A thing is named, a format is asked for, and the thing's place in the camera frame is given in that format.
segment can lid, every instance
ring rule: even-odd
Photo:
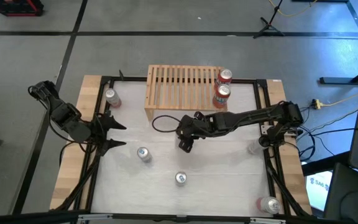
[[[175,176],[178,183],[186,182],[186,174],[184,172],[179,172]]]
[[[226,84],[220,84],[218,88],[218,92],[222,96],[227,96],[230,94],[230,87]]]
[[[108,98],[113,97],[115,94],[116,92],[112,88],[106,90],[106,97]]]
[[[145,147],[140,147],[137,150],[137,155],[141,158],[147,157],[149,155],[149,150],[146,149]]]
[[[230,79],[233,76],[233,74],[231,73],[231,71],[229,69],[224,69],[221,71],[221,77],[224,79]]]
[[[272,211],[272,213],[278,213],[281,209],[280,202],[275,198],[271,198],[267,202],[267,205],[268,205],[269,210]]]

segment red soda can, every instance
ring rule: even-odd
[[[216,108],[223,108],[227,104],[227,99],[230,96],[230,87],[226,84],[219,85],[218,89],[215,91],[214,98],[212,103]]]
[[[106,90],[106,100],[113,108],[121,106],[121,99],[119,98],[117,91],[112,88]]]
[[[225,68],[225,69],[221,70],[221,73],[218,74],[218,77],[216,78],[216,81],[215,81],[215,91],[219,85],[230,84],[232,76],[233,76],[233,74],[231,73],[231,71],[229,69]]]

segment yellow cable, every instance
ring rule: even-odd
[[[271,3],[272,6],[276,7],[276,6],[274,5],[274,3],[272,2],[272,0],[268,0],[268,1]],[[304,13],[304,12],[305,12],[306,10],[308,10],[309,8],[311,8],[312,5],[313,5],[314,3],[316,3],[317,1],[318,1],[318,0],[314,0],[314,1],[310,4],[309,7],[305,8],[304,10],[302,10],[302,11],[300,11],[300,12],[298,12],[298,13],[295,13],[295,14],[286,15],[286,14],[284,14],[281,10],[278,10],[278,12],[279,12],[281,15],[285,16],[285,17],[297,16],[297,15],[299,15],[299,14],[301,14],[301,13]]]
[[[338,103],[342,103],[343,101],[346,101],[346,100],[348,100],[348,99],[351,99],[351,98],[353,98],[353,97],[355,97],[355,96],[358,96],[358,93],[356,93],[355,95],[351,95],[351,96],[349,96],[348,98],[345,98],[345,99],[343,99],[343,100],[339,100],[339,101],[337,101],[337,102],[335,102],[335,103],[330,103],[330,104],[328,104],[328,105],[325,105],[325,104],[323,104],[323,103],[320,103],[320,106],[334,106],[334,105],[336,105],[336,104],[338,104]]]

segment black chair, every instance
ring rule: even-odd
[[[324,218],[358,223],[358,171],[335,164]]]

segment white table surface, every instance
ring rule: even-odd
[[[259,138],[259,125],[238,128],[220,137],[196,140],[190,153],[178,146],[175,133],[159,133],[144,111],[145,82],[115,82],[122,100],[112,109],[115,119],[127,130],[110,129],[108,138],[125,141],[102,157],[92,212],[158,215],[258,216],[255,201],[269,196],[263,154],[252,155],[247,146]],[[234,113],[255,110],[254,87],[232,84],[228,110]],[[169,114],[180,119],[194,111],[155,111],[154,117]],[[175,129],[178,122],[161,118],[159,129]],[[147,147],[152,162],[137,157]],[[175,184],[175,174],[187,174],[184,186]]]

